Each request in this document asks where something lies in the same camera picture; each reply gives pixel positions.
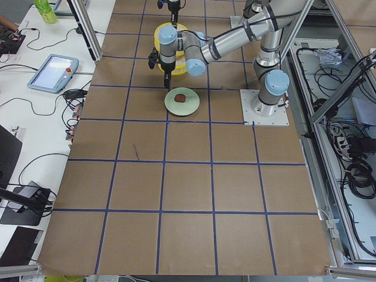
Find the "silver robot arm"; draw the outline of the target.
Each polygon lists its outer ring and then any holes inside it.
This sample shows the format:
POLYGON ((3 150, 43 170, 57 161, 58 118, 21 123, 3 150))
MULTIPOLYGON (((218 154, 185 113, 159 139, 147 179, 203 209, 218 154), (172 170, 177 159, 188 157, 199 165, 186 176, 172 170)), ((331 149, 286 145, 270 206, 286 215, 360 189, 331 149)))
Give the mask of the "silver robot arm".
POLYGON ((171 13, 171 24, 176 28, 179 19, 179 11, 185 7, 186 1, 184 1, 184 3, 181 4, 181 0, 166 0, 166 3, 167 8, 171 13))
POLYGON ((172 14, 171 24, 161 28, 159 48, 153 49, 148 57, 150 69, 158 64, 164 71, 164 86, 170 88, 178 51, 184 53, 188 74, 200 76, 208 64, 250 42, 260 41, 254 71, 261 89, 252 99, 251 108, 258 116, 273 116, 290 84, 287 74, 278 68, 282 61, 282 31, 303 14, 308 1, 247 1, 241 23, 209 39, 196 31, 178 30, 180 1, 168 1, 167 5, 172 14))

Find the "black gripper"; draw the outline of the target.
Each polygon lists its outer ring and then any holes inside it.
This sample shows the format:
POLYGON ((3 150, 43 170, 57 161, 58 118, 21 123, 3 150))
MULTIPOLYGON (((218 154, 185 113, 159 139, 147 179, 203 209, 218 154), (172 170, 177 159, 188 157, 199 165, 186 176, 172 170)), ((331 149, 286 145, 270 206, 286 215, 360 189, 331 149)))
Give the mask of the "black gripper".
POLYGON ((172 63, 161 62, 160 66, 165 73, 164 79, 163 79, 164 87, 170 88, 171 87, 171 72, 175 70, 176 62, 175 61, 172 63))
POLYGON ((167 0, 168 10, 171 14, 171 24, 176 27, 178 23, 179 11, 181 8, 181 0, 167 0))

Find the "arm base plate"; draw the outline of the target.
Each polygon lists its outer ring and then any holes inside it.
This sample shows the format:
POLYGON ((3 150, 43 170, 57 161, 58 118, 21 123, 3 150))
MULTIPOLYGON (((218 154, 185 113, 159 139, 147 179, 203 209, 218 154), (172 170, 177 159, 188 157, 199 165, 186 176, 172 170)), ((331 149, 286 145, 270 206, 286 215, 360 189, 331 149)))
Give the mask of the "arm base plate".
POLYGON ((259 101, 258 89, 240 89, 243 123, 246 126, 289 126, 283 97, 276 105, 264 105, 259 101))
POLYGON ((242 16, 230 16, 230 26, 234 29, 242 25, 244 18, 242 16))

